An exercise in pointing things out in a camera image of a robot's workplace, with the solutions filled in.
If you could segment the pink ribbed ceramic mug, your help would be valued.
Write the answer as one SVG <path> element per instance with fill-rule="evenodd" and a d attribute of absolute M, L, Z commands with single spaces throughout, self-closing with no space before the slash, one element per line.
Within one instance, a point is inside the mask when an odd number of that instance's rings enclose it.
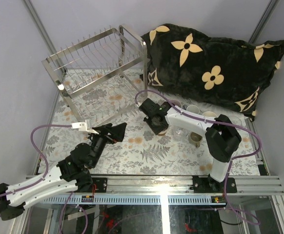
<path fill-rule="evenodd" d="M 174 100 L 174 99 L 170 99 L 169 101 L 170 101 L 174 106 L 178 107 L 179 109 L 182 108 L 182 104 L 181 104 L 179 101 Z"/>

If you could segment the blue textured square mug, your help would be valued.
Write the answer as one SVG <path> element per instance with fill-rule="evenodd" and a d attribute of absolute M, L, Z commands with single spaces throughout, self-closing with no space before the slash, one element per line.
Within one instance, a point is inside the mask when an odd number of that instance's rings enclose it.
<path fill-rule="evenodd" d="M 196 105 L 184 105 L 183 110 L 186 111 L 187 114 L 200 114 L 200 109 Z"/>

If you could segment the olive green ceramic mug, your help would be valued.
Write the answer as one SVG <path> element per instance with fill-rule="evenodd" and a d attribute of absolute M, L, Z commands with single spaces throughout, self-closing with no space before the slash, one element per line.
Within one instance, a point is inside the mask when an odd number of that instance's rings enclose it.
<path fill-rule="evenodd" d="M 200 147 L 203 137 L 195 132 L 191 132 L 188 136 L 188 141 L 190 144 L 194 145 L 196 148 Z"/>

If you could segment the light blue ceramic mug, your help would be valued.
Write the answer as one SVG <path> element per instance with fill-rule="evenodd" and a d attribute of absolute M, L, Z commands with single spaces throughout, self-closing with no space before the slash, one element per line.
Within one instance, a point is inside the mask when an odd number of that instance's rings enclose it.
<path fill-rule="evenodd" d="M 212 111 L 206 111 L 203 113 L 203 116 L 205 117 L 218 117 L 216 113 L 212 112 Z"/>

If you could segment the steel two-tier dish rack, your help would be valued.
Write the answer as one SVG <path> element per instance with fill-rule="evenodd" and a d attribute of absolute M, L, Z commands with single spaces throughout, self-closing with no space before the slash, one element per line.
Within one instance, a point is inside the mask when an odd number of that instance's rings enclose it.
<path fill-rule="evenodd" d="M 110 27 L 42 61 L 77 121 L 110 122 L 147 88 L 147 46 L 130 26 Z"/>

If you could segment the clear faceted drinking glass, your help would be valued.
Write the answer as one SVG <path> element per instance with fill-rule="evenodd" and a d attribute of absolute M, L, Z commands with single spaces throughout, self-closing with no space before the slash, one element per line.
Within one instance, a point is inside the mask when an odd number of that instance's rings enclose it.
<path fill-rule="evenodd" d="M 238 125 L 238 126 L 242 126 L 243 125 L 243 122 L 240 118 L 236 117 L 236 116 L 229 116 L 231 122 L 235 125 Z"/>

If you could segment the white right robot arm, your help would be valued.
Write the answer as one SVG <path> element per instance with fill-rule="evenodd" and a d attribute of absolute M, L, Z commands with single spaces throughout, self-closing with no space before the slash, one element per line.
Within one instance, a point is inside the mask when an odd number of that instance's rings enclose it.
<path fill-rule="evenodd" d="M 167 101 L 158 105 L 149 98 L 139 105 L 139 110 L 146 115 L 144 122 L 156 135 L 167 130 L 169 126 L 176 126 L 205 138 L 213 162 L 207 182 L 203 186 L 213 192 L 223 191 L 229 162 L 242 140 L 227 116 L 206 117 Z"/>

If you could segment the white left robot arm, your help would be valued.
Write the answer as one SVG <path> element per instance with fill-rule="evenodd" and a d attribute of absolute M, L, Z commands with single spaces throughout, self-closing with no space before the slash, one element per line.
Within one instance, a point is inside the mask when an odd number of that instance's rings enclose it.
<path fill-rule="evenodd" d="M 65 159 L 46 167 L 44 174 L 15 185 L 1 183 L 1 220 L 14 219 L 40 201 L 62 193 L 90 191 L 94 187 L 90 170 L 96 167 L 107 144 L 123 141 L 126 127 L 125 122 L 98 127 L 90 127 L 86 121 L 70 124 L 69 128 L 88 133 L 90 143 L 78 144 Z"/>

